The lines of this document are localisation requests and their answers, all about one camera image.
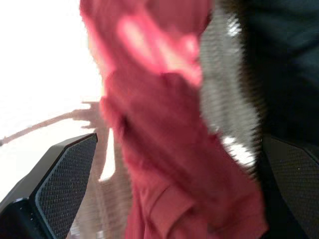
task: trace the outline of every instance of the red fabric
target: red fabric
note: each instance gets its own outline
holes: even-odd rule
[[[101,110],[132,178],[126,238],[254,239],[267,229],[259,188],[200,117],[209,3],[81,0],[105,67]]]

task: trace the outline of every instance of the pink clothing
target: pink clothing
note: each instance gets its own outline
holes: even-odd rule
[[[104,63],[101,110],[132,179],[128,239],[254,239],[267,229],[258,186],[200,117],[209,12],[209,0],[81,0]]]

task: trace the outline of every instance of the red shirt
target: red shirt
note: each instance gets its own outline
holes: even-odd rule
[[[132,179],[128,239],[254,239],[267,229],[258,186],[200,116],[210,9],[209,0],[81,0],[103,61],[102,113]]]

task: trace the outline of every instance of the dark clothing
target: dark clothing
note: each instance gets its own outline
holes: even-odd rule
[[[265,131],[319,145],[319,1],[245,2],[248,59],[268,107]],[[282,199],[266,157],[257,170],[270,225],[265,238],[307,238]]]

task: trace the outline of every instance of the mesh texture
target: mesh texture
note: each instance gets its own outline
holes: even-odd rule
[[[273,140],[269,157],[280,192],[310,238],[319,235],[319,165],[302,149]]]
[[[66,238],[81,205],[95,146],[93,136],[68,148],[36,193],[35,204],[57,239]]]

